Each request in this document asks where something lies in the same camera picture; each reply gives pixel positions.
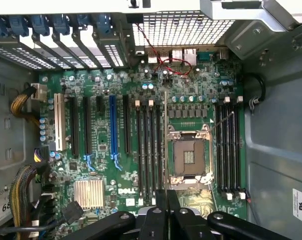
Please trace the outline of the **RAM slot white latches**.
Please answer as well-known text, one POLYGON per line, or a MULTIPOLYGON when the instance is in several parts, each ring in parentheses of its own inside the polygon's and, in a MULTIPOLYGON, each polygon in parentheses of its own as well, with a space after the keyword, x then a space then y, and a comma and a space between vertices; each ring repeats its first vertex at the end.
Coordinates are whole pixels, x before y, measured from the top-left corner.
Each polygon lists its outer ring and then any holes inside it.
POLYGON ((138 163, 138 189, 139 189, 139 199, 138 206, 144 205, 143 199, 143 164, 141 159, 141 121, 140 121, 140 101, 135 100, 135 112, 136 112, 136 134, 137 134, 137 163, 138 163))
POLYGON ((154 100, 148 101, 149 123, 150 123, 150 151, 151 151, 151 173, 152 173, 152 199, 153 206, 156 205, 156 159, 155 159, 155 125, 154 125, 154 100))
POLYGON ((241 179, 241 138, 240 138, 240 106, 243 103, 243 96, 240 95, 236 99, 236 106, 234 107, 234 127, 235 127, 235 142, 236 142, 236 189, 241 200, 246 199, 245 190, 242 188, 241 179))
POLYGON ((224 157, 224 191, 226 195, 226 199, 231 201, 233 199, 233 194, 230 191, 230 158, 229 158, 229 144, 228 144, 228 105, 226 103, 223 104, 221 110, 224 121, 222 123, 222 137, 223 137, 223 157, 224 157))

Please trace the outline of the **RAM slot black latches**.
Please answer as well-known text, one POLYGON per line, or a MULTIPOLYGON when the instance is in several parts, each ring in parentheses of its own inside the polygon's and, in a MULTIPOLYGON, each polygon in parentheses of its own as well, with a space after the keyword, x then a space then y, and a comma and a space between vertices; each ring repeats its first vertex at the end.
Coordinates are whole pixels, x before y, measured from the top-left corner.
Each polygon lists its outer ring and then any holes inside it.
POLYGON ((144 146, 144 173, 145 173, 145 199, 149 199, 149 170, 148 170, 148 119, 147 107, 143 106, 143 146, 144 146))
POLYGON ((229 129, 229 173, 230 173, 230 190, 232 193, 235 192, 235 162, 234 162, 234 123, 233 123, 233 106, 230 104, 228 106, 230 113, 230 118, 228 120, 229 129))
POLYGON ((217 167, 217 191, 221 193, 222 183, 223 183, 223 174, 222 174, 222 165, 221 165, 221 133, 220 133, 220 110, 219 105, 215 105, 215 136, 216 136, 216 167, 217 167))
POLYGON ((156 105, 156 140, 157 140, 157 165, 158 165, 158 189, 163 188, 163 163, 162 163, 162 131, 161 131, 161 109, 160 105, 156 105))

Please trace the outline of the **metal CPU socket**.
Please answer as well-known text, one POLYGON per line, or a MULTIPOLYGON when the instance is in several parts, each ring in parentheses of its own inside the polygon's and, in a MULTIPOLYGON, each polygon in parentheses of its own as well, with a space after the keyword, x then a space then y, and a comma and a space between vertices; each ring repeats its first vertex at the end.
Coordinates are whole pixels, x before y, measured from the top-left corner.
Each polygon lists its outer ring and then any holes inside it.
POLYGON ((208 124, 199 129, 167 126, 168 183, 171 189, 202 189, 214 180, 213 134, 208 124))

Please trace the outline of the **silver finned heat sink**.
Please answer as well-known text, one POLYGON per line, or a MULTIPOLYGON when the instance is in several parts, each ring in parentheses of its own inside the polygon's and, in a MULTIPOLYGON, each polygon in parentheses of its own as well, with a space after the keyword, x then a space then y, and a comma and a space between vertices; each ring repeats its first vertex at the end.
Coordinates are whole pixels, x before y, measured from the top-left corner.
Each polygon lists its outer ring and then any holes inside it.
POLYGON ((74 200, 83 210, 105 206, 105 189, 102 179, 77 180, 73 184, 74 200))

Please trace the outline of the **long black expansion slot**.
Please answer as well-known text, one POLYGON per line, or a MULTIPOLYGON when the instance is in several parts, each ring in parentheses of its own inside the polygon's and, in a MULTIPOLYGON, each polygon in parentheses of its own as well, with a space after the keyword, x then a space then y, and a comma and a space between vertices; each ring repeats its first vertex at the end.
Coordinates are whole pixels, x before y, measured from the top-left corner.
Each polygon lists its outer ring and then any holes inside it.
POLYGON ((75 158, 77 158, 79 156, 79 117, 76 97, 69 98, 69 114, 71 131, 71 153, 75 158))
POLYGON ((95 169, 91 163, 92 154, 92 123, 91 123, 91 100, 90 97, 84 96, 83 104, 83 130, 84 130, 84 158, 87 162, 88 169, 93 172, 95 169))
POLYGON ((129 96, 122 96, 123 108, 123 130, 124 130, 124 151, 127 155, 131 153, 131 131, 130 131, 130 102, 129 96))

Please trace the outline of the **blue expansion slot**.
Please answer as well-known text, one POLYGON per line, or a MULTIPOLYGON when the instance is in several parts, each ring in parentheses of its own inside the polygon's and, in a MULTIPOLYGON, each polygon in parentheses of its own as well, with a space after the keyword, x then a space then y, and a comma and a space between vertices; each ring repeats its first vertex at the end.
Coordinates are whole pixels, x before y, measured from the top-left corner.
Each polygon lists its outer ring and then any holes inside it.
POLYGON ((110 117, 110 157, 115 167, 122 171, 119 163, 118 151, 118 127, 117 127, 117 98, 115 95, 109 96, 109 117, 110 117))

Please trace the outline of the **green Dell motherboard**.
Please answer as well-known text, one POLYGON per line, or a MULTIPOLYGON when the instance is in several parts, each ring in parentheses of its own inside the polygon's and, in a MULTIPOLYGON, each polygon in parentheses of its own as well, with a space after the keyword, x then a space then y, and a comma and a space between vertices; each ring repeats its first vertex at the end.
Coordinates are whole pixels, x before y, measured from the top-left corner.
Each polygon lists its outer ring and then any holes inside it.
POLYGON ((47 176, 38 176, 36 180, 45 190, 56 193, 54 203, 44 208, 48 214, 57 213, 70 201, 74 200, 74 182, 80 180, 104 181, 104 207, 84 209, 84 215, 76 222, 83 227, 119 211, 138 214, 143 207, 152 205, 152 163, 150 140, 149 100, 154 100, 153 120, 155 137, 155 182, 157 190, 174 190, 182 207, 194 208, 206 218, 210 213, 222 211, 239 218, 247 216, 247 199, 245 183, 245 150, 244 150, 244 102, 239 108, 240 127, 240 160, 241 187, 245 190, 245 200, 241 200, 236 189, 236 132, 235 106, 237 97, 243 96, 242 65, 240 61, 229 56, 226 49, 218 54, 201 52, 186 63, 170 60, 161 66, 154 60, 142 59, 139 64, 128 69, 106 69, 91 71, 65 71, 62 73, 46 73, 40 77, 48 90, 45 103, 40 106, 40 143, 35 151, 38 161, 47 159, 50 172, 47 176), (57 151, 55 143, 55 110, 54 94, 64 95, 65 106, 65 143, 66 150, 57 151), (110 107, 109 96, 116 96, 118 160, 122 171, 115 167, 111 159, 110 107), (129 96, 130 104, 130 144, 131 153, 125 153, 123 95, 129 96), (83 97, 90 97, 92 154, 90 171, 85 159, 83 97), (97 113, 96 96, 103 96, 105 112, 97 113), (69 98, 76 97, 78 111, 79 155, 72 155, 70 103, 69 98), (140 142, 143 179, 143 206, 138 206, 138 140, 135 100, 140 101, 140 142), (167 126, 172 125, 178 130, 200 129, 203 124, 210 129, 216 124, 215 105, 219 105, 220 121, 222 107, 232 105, 233 141, 234 141, 234 176, 235 185, 233 198, 228 201, 224 189, 224 140, 223 127, 220 125, 221 173, 222 190, 217 185, 217 148, 216 129, 213 136, 214 179, 206 188, 171 189, 168 183, 168 141, 167 126), (160 105, 161 122, 161 156, 162 156, 162 189, 158 185, 156 105, 160 105), (149 199, 145 198, 145 162, 144 162, 144 126, 143 106, 147 111, 148 133, 148 180, 149 199))

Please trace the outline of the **thin metal locking lever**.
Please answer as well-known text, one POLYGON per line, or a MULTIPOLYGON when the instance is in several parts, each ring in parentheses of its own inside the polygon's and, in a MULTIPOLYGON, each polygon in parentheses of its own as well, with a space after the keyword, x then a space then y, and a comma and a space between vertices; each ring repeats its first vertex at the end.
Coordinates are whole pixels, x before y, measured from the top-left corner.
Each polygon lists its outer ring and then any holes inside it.
POLYGON ((226 120, 228 120, 230 117, 232 117, 234 115, 234 111, 231 111, 231 113, 229 113, 226 117, 224 117, 222 120, 220 120, 217 124, 215 124, 213 127, 211 127, 210 131, 212 132, 215 128, 217 128, 218 126, 220 126, 223 122, 225 122, 226 120))

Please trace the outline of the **white case label sticker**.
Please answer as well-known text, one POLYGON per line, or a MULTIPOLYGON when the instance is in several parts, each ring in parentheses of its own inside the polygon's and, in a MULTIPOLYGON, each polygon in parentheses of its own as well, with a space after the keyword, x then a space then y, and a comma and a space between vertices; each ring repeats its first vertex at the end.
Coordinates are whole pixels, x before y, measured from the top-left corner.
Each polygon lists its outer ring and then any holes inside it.
POLYGON ((302 222, 302 191, 292 189, 292 214, 302 222))

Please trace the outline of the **open grey PC case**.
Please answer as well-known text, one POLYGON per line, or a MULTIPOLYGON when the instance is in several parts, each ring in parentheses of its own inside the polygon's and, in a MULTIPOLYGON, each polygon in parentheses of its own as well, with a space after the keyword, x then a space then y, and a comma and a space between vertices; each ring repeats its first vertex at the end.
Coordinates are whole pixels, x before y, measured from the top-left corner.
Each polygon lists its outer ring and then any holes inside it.
POLYGON ((35 75, 10 111, 37 135, 31 161, 11 182, 11 219, 0 226, 0 240, 80 240, 80 230, 99 221, 79 227, 78 220, 64 221, 62 209, 45 212, 57 195, 37 181, 51 169, 47 159, 35 158, 42 147, 41 104, 48 99, 42 75, 129 69, 141 60, 165 67, 222 49, 241 63, 248 198, 246 217, 238 218, 302 240, 292 193, 302 192, 302 0, 0 0, 0 16, 8 30, 0 37, 0 59, 35 75), (110 14, 112 34, 99 34, 99 13, 110 14), (69 35, 55 31, 56 14, 67 15, 69 35), (86 28, 78 14, 89 15, 86 28), (27 20, 29 36, 12 32, 9 16, 18 15, 27 20), (32 15, 46 16, 49 36, 34 31, 32 15))

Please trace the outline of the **short black expansion slot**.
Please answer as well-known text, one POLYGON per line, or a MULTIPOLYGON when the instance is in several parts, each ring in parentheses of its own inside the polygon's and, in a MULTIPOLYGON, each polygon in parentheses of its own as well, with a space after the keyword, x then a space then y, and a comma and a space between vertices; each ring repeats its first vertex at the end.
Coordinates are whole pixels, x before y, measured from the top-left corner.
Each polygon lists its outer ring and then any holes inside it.
POLYGON ((96 112, 99 115, 103 115, 105 113, 105 101, 102 95, 98 95, 95 98, 96 101, 96 112))

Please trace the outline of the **white expansion slot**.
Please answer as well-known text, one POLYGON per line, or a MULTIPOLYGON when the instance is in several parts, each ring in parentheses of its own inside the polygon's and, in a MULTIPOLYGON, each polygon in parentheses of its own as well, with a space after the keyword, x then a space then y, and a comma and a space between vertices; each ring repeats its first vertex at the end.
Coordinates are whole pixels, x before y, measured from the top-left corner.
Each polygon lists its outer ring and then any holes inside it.
POLYGON ((66 114, 64 95, 54 94, 54 126, 55 126, 55 149, 66 150, 66 114))

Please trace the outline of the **silver power supply unit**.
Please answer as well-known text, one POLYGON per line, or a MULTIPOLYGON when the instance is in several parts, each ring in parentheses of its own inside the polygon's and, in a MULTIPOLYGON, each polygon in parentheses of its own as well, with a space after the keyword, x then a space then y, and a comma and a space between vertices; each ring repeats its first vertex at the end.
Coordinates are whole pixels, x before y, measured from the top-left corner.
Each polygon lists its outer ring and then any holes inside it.
POLYGON ((38 141, 35 127, 11 113, 11 102, 31 83, 31 70, 0 58, 0 226, 12 218, 9 192, 22 164, 31 162, 31 153, 38 141))

